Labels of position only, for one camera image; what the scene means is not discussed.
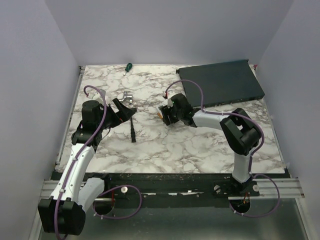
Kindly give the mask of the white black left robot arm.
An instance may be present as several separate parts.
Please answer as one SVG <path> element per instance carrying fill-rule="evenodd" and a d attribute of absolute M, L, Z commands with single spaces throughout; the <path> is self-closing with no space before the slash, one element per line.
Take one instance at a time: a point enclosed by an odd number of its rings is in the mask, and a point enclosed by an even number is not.
<path fill-rule="evenodd" d="M 80 121 L 71 137 L 71 152 L 65 170 L 49 198 L 41 199 L 38 212 L 46 233 L 58 236 L 81 234 L 86 212 L 96 197 L 107 197 L 111 185 L 101 178 L 90 178 L 83 183 L 87 167 L 102 140 L 104 130 L 115 128 L 130 120 L 136 108 L 124 106 L 117 98 L 109 104 L 98 100 L 88 100 L 82 104 Z"/>

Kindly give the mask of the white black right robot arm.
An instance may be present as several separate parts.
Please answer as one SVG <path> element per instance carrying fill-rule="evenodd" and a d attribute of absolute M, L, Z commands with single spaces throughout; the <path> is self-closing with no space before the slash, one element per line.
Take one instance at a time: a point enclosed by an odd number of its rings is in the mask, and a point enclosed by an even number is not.
<path fill-rule="evenodd" d="M 199 107 L 192 107 L 186 96 L 178 93 L 166 96 L 156 109 L 167 126 L 180 121 L 193 128 L 206 127 L 223 131 L 234 152 L 232 177 L 235 180 L 230 183 L 230 191 L 236 196 L 247 192 L 247 181 L 251 177 L 251 154 L 257 149 L 262 133 L 242 108 L 233 112 L 210 114 Z"/>

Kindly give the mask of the white remote control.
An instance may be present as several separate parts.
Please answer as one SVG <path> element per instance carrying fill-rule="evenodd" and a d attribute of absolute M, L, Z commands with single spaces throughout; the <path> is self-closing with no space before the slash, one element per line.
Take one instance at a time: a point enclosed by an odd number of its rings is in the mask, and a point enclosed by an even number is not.
<path fill-rule="evenodd" d="M 163 105 L 158 105 L 156 107 L 156 110 L 157 110 L 157 113 L 160 113 L 162 115 L 162 119 L 163 119 L 162 108 L 163 108 Z"/>

